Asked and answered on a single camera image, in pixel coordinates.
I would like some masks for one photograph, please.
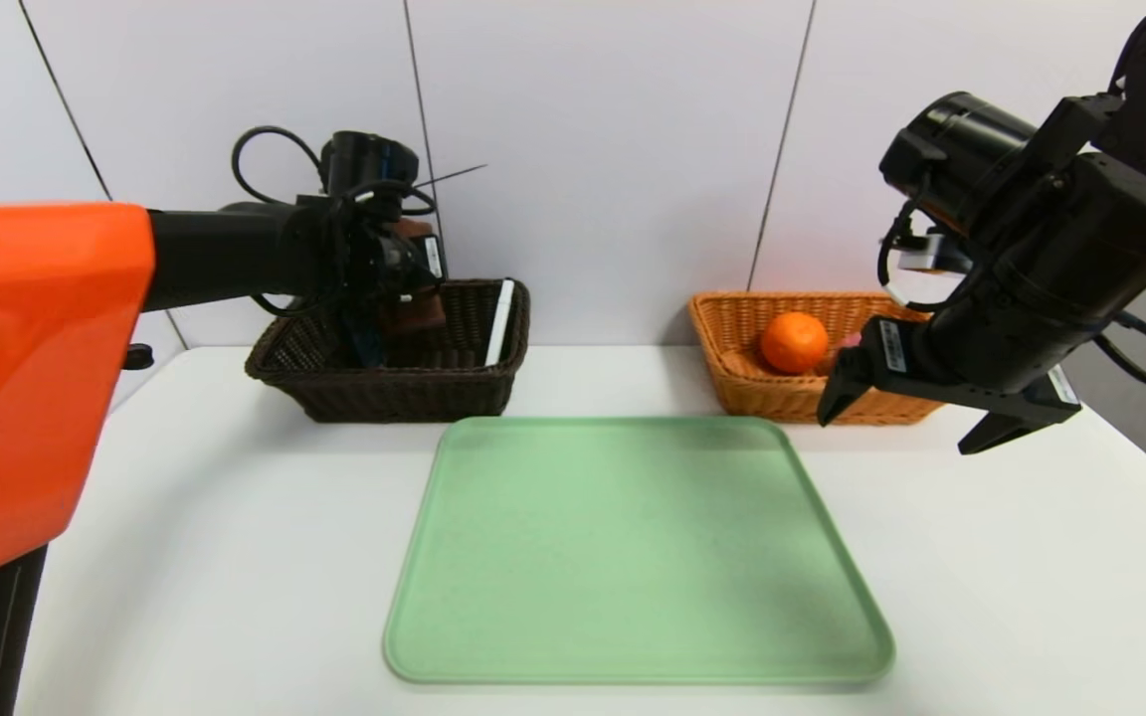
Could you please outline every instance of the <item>white table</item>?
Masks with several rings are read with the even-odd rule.
[[[109,418],[50,548],[18,713],[1146,713],[1146,456],[1083,411],[959,457],[979,412],[786,426],[897,650],[856,690],[418,687],[383,624],[445,426],[317,426],[178,357]],[[717,412],[689,348],[533,348],[510,416]]]

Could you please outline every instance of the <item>green tray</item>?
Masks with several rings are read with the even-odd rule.
[[[760,418],[468,418],[385,637],[422,683],[856,683],[890,630]]]

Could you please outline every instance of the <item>orange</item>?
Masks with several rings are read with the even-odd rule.
[[[783,313],[763,331],[759,340],[763,357],[784,373],[806,373],[829,351],[825,323],[807,313]]]

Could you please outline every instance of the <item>white label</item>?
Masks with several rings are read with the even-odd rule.
[[[897,373],[909,371],[909,364],[904,362],[904,346],[901,345],[901,330],[890,321],[879,321],[878,330],[882,331],[882,353],[887,357],[887,368],[892,368]]]
[[[426,246],[426,267],[432,269],[432,276],[442,280],[445,277],[445,268],[441,268],[441,249],[435,244],[435,237],[429,236],[424,238],[423,245]]]
[[[1063,403],[1082,404],[1077,400],[1077,394],[1074,393],[1073,386],[1068,385],[1068,376],[1063,372],[1063,365],[1055,365],[1046,371],[1047,379],[1051,379],[1051,385],[1054,386],[1055,395]]]

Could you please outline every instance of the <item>wicker basket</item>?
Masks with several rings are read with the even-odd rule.
[[[815,423],[825,377],[782,376],[759,353],[759,337],[772,317],[810,313],[838,343],[859,331],[874,313],[926,321],[881,293],[701,293],[688,305],[701,336],[715,393],[731,416],[760,416],[779,423]],[[835,425],[904,426],[926,418],[940,403],[870,390]]]
[[[388,341],[383,368],[345,367],[332,321],[277,318],[245,372],[297,400],[320,423],[448,423],[500,416],[528,348],[528,290],[516,282],[497,364],[485,368],[500,281],[441,286],[446,325]]]

